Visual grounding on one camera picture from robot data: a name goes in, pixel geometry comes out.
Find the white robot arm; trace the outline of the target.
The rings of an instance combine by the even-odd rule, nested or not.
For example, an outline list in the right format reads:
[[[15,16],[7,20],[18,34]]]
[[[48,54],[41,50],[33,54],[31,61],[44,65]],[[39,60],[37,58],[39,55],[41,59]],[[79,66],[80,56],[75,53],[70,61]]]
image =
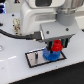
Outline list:
[[[84,0],[25,0],[20,12],[21,34],[24,39],[45,42],[47,50],[65,46],[79,27],[75,13]]]

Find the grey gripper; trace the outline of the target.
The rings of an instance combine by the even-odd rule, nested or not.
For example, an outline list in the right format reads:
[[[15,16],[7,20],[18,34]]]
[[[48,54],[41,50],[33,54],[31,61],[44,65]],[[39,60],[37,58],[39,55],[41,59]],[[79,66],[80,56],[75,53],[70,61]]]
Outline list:
[[[52,41],[70,38],[79,30],[79,26],[76,21],[74,21],[71,26],[64,26],[59,22],[42,23],[40,28],[42,41],[47,43],[46,48],[48,50],[51,49]]]

